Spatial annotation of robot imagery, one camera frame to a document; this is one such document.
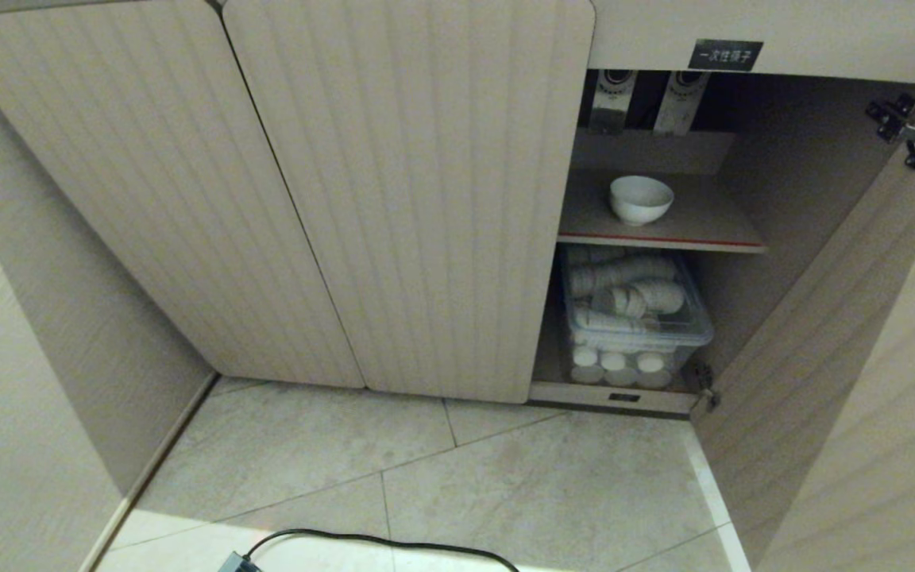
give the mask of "black label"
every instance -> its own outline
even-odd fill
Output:
[[[750,72],[765,42],[742,40],[698,40],[690,55],[690,69],[723,69]]]

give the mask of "black cable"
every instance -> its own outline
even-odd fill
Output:
[[[287,530],[280,530],[273,533],[273,535],[266,536],[265,539],[262,539],[260,542],[253,544],[253,547],[247,551],[246,556],[242,557],[243,560],[250,560],[250,557],[253,555],[254,551],[257,551],[258,547],[264,546],[264,544],[270,542],[270,540],[278,539],[281,536],[290,536],[290,535],[309,535],[309,536],[319,536],[321,539],[333,539],[333,540],[364,540],[367,543],[377,543],[384,544],[386,547],[395,547],[396,549],[415,549],[415,550],[433,550],[433,551],[456,551],[461,554],[470,554],[473,556],[481,556],[483,558],[492,558],[500,564],[504,565],[506,569],[511,572],[520,572],[518,567],[515,567],[507,558],[504,558],[498,554],[493,554],[491,551],[480,551],[478,549],[467,549],[467,547],[453,547],[450,544],[437,544],[437,543],[399,543],[397,540],[388,540],[381,539],[379,536],[371,535],[335,535],[333,532],[324,532],[322,530],[313,530],[312,528],[289,528]]]

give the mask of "cabinet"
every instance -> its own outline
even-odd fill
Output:
[[[915,260],[915,171],[863,113],[915,95],[915,44],[900,60],[892,35],[849,25],[897,22],[915,43],[899,16],[915,3],[804,4],[741,18],[727,3],[729,21],[604,0],[0,14],[0,107],[223,373],[689,413],[756,562]],[[813,25],[772,23],[794,14]],[[651,22],[679,37],[657,42]],[[589,65],[679,69],[698,37],[748,33],[765,33],[763,68],[708,87],[729,95],[727,131],[575,129]],[[813,50],[773,51],[800,37]],[[687,189],[674,224],[610,230],[600,181],[642,171]],[[557,242],[689,251],[716,324],[715,412],[560,379]]]

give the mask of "baseboard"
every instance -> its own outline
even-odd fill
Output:
[[[115,513],[112,514],[112,518],[109,518],[108,524],[105,525],[105,529],[102,530],[101,535],[98,536],[98,540],[91,548],[90,554],[87,554],[86,560],[80,565],[79,572],[91,572],[91,570],[98,565],[98,561],[104,556],[106,549],[108,549],[108,544],[112,542],[112,538],[115,536],[115,533],[118,532],[119,526],[122,525],[126,515],[129,514],[133,505],[137,503],[138,497],[143,493],[143,489],[146,488],[146,485],[150,482],[150,478],[153,477],[153,474],[157,471],[157,467],[160,467],[160,464],[164,462],[164,457],[168,456],[168,452],[171,451],[172,446],[175,445],[175,441],[178,441],[179,435],[182,435],[182,430],[189,424],[189,420],[192,419],[196,410],[203,404],[203,399],[207,397],[207,393],[210,393],[210,388],[214,387],[214,384],[217,383],[218,379],[221,379],[221,374],[217,372],[212,373],[210,377],[207,378],[207,382],[200,386],[199,391],[193,395],[193,398],[189,401],[188,405],[186,405],[185,409],[182,410],[182,413],[179,414],[179,418],[175,421],[174,426],[172,426],[171,430],[168,431],[168,434],[164,436],[164,439],[160,442],[160,446],[157,447],[153,456],[150,457],[149,463],[143,468],[141,475],[137,478],[137,482],[133,484],[128,495],[121,500],[119,507],[117,507]]]

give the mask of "beige cabinet door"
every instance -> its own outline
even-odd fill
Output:
[[[698,404],[759,571],[915,570],[915,171],[893,159]]]
[[[210,5],[0,14],[0,108],[219,372],[363,385]]]
[[[370,388],[524,402],[588,0],[231,0],[225,23]]]

